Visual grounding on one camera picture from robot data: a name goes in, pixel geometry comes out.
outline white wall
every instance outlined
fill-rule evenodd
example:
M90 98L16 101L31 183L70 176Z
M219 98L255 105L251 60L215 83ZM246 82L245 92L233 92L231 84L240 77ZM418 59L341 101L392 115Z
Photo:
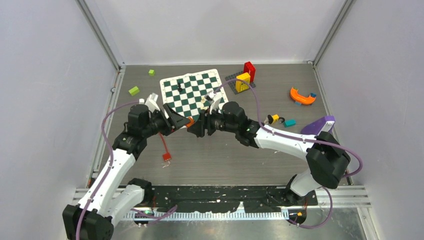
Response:
M75 0L0 7L0 232L58 240L116 75Z
M344 2L95 1L127 65L313 60Z
M354 180L389 240L424 234L423 9L356 1L318 64L341 143L364 159Z

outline yellow lego block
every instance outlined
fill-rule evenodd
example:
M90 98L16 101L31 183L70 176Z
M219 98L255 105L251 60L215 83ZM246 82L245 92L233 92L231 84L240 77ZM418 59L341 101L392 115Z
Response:
M236 76L236 78L237 79L240 79L240 80L243 80L243 81L246 81L249 84L251 82L251 76L249 75L248 72L245 72L243 74L240 74L240 75ZM241 81L236 81L235 82L235 90L238 93L243 92L243 91L248 90L248 89L249 89L249 86L247 86L244 82L241 82Z

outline chess piece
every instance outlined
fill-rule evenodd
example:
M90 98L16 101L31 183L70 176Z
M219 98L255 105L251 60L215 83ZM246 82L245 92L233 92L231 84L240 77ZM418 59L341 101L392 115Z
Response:
M181 92L182 90L183 90L183 88L181 87L181 83L180 82L177 82L177 85L178 85L178 92Z

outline small green cube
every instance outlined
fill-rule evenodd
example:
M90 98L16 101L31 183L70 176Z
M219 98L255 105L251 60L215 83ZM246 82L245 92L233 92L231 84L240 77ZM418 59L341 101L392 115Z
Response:
M285 120L283 125L284 125L285 128L294 126L294 125L296 125L296 120L294 120L294 119Z
M131 94L131 96L134 96L134 95L136 95L140 92L140 89L137 86L135 86L135 87L131 88L128 92L129 92L129 94Z

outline teal block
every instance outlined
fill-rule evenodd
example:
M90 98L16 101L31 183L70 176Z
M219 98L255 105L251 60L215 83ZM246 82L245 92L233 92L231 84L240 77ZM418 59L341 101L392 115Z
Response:
M294 119L286 120L286 121L284 121L283 124L284 124L285 128L288 128L288 127L296 125L296 120L294 120Z

